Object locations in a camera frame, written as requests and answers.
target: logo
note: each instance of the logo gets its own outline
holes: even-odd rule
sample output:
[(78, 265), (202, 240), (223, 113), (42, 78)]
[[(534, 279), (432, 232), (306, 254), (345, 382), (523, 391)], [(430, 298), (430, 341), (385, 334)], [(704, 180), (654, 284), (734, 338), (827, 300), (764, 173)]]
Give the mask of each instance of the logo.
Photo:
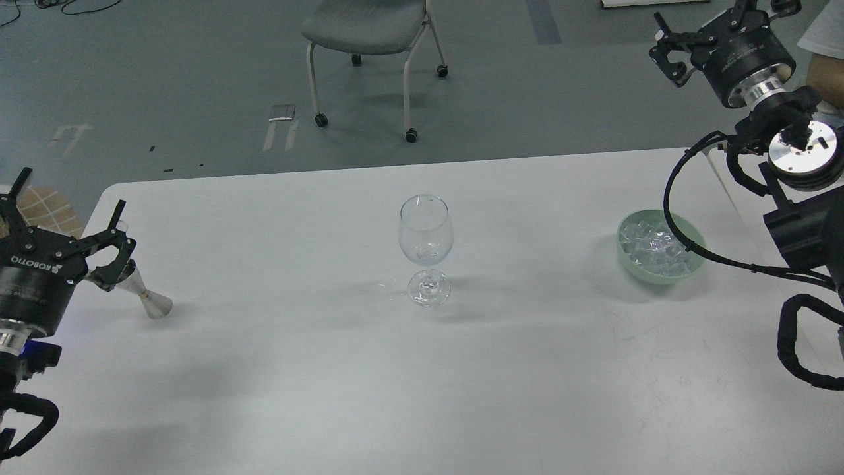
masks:
[(62, 268), (61, 264), (44, 264), (43, 262), (38, 262), (37, 260), (26, 259), (16, 255), (12, 256), (12, 264), (22, 264), (38, 270), (49, 270), (53, 274), (58, 274), (59, 269)]

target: white sleeve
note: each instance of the white sleeve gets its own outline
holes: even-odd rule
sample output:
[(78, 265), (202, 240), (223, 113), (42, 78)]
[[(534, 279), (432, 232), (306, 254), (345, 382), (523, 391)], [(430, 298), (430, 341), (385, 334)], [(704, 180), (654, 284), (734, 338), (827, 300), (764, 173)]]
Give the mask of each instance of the white sleeve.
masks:
[(844, 0), (830, 0), (797, 42), (804, 50), (844, 59)]

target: chair seat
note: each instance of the chair seat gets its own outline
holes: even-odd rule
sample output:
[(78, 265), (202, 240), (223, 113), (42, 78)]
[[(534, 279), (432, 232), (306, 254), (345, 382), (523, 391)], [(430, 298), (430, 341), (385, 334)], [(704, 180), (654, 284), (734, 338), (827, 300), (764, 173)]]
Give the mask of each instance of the chair seat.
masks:
[(425, 0), (325, 0), (302, 24), (319, 46), (363, 55), (407, 51), (425, 19)]

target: table surface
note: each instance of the table surface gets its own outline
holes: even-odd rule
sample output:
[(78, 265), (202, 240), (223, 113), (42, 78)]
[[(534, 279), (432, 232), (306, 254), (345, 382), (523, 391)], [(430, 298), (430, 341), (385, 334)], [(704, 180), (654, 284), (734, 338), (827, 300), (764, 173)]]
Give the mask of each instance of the table surface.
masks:
[[(133, 257), (176, 307), (150, 320), (80, 285), (50, 339), (62, 361), (20, 386), (59, 424), (3, 469), (841, 472), (841, 397), (779, 364), (774, 279), (707, 264), (656, 287), (617, 262), (619, 222), (660, 208), (681, 153), (115, 185), (88, 233), (125, 199)], [(706, 160), (677, 190), (713, 248), (759, 256)], [(433, 309), (408, 300), (398, 248), (418, 193), (455, 228)]]

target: glass base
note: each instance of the glass base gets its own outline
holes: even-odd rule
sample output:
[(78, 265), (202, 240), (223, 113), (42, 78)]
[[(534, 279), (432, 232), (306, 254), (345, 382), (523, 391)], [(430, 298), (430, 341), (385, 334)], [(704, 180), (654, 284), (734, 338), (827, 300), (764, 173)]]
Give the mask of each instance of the glass base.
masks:
[(410, 298), (423, 307), (436, 307), (452, 293), (452, 284), (442, 272), (427, 269), (418, 272), (408, 284)]

